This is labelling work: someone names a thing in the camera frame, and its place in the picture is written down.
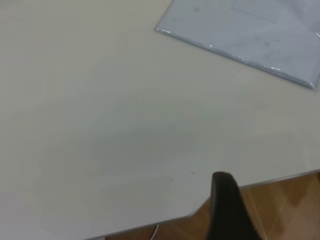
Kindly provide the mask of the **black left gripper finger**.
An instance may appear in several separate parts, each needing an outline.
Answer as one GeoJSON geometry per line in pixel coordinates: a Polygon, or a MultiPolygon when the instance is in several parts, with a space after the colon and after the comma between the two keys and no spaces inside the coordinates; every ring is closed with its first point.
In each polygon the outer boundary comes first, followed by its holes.
{"type": "Polygon", "coordinates": [[[211,180],[210,222],[207,240],[260,240],[247,212],[239,186],[227,172],[215,172],[211,180]]]}

